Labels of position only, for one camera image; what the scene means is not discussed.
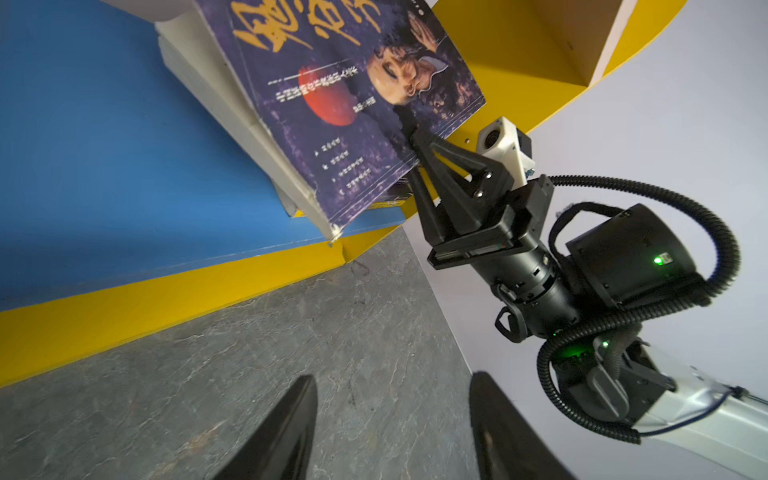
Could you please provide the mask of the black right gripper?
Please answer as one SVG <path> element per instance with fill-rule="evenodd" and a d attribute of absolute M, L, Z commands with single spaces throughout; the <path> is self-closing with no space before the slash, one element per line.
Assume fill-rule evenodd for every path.
<path fill-rule="evenodd" d="M 577 302 L 540 240 L 551 180 L 543 175 L 510 191 L 513 178 L 503 164 L 418 126 L 404 107 L 395 113 L 419 160 L 407 178 L 424 237 L 435 246 L 430 265 L 471 266 L 503 303 L 494 326 L 510 342 L 547 339 L 576 325 Z"/>

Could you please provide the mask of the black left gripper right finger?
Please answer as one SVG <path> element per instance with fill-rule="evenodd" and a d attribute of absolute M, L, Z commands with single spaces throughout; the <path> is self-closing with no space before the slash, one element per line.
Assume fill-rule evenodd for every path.
<path fill-rule="evenodd" d="M 469 387 L 470 421 L 479 477 L 572 479 L 490 374 L 475 372 Z"/>

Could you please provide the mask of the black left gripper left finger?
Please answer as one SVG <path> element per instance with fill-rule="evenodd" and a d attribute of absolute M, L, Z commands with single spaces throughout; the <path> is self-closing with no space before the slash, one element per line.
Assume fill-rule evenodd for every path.
<path fill-rule="evenodd" d="M 316 381 L 311 375 L 302 375 L 215 478 L 306 478 L 317 412 Z"/>

